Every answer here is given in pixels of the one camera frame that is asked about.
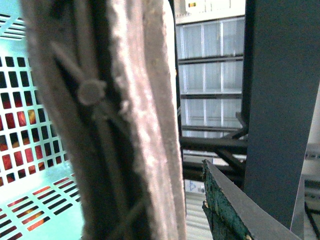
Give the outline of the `green padded left gripper finger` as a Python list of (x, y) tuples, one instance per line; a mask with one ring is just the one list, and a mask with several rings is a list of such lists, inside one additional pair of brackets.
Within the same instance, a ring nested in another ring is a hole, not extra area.
[(260, 208), (209, 160), (203, 161), (202, 209), (214, 240), (298, 240)]

